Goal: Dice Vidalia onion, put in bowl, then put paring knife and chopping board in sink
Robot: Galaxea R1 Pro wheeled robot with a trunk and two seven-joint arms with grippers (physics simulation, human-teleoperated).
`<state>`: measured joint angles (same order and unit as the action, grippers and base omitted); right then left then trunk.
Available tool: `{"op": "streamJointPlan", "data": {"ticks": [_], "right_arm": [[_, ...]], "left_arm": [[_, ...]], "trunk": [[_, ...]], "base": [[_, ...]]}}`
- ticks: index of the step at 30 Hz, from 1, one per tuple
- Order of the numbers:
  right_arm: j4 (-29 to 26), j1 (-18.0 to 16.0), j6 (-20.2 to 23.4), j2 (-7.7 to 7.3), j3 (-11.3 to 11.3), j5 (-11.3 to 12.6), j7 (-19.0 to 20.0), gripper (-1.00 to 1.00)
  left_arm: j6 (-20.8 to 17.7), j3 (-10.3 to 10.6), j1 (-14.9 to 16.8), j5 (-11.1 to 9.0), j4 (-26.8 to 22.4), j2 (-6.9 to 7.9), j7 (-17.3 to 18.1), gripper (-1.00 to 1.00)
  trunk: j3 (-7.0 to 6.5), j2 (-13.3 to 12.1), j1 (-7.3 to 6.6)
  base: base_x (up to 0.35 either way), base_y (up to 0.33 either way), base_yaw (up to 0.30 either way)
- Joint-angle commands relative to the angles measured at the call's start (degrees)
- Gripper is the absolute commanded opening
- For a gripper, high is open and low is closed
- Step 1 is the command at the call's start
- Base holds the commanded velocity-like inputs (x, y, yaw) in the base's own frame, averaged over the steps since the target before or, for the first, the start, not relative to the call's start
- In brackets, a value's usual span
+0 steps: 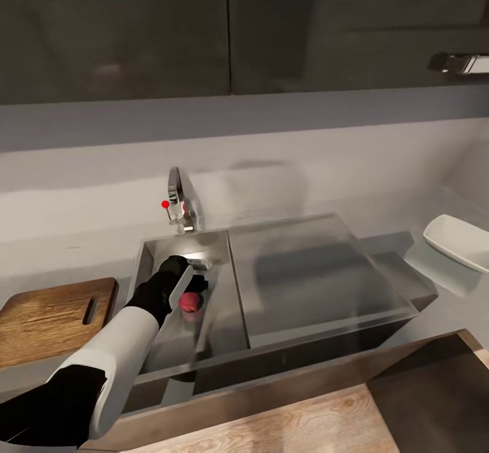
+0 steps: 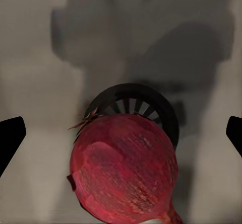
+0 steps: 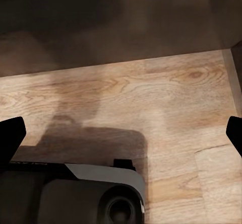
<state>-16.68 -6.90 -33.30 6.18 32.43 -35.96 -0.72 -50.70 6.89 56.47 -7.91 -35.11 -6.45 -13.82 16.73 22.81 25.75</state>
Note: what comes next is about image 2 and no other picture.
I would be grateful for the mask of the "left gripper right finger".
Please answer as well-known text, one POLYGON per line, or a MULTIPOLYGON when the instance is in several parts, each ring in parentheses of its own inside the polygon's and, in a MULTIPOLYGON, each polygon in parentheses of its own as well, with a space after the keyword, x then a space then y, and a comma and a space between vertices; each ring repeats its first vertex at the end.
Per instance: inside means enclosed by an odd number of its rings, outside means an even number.
POLYGON ((242 118, 235 116, 229 118, 226 135, 242 157, 242 118))

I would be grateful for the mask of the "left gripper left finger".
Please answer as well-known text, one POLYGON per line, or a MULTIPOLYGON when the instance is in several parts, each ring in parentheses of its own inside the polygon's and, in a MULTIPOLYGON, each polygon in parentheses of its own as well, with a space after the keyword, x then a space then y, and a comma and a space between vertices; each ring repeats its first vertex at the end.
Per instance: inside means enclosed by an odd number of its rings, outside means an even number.
POLYGON ((0 177, 26 136, 21 116, 0 122, 0 177))

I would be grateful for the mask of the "vidalia onion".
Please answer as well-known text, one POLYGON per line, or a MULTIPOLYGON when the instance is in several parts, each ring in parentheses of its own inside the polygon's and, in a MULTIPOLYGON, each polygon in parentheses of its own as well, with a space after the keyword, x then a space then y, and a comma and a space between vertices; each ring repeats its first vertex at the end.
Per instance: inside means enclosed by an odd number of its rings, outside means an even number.
POLYGON ((105 224, 183 224, 172 205, 175 150, 161 126, 142 114, 96 111, 72 127, 81 126, 67 179, 80 206, 105 224))

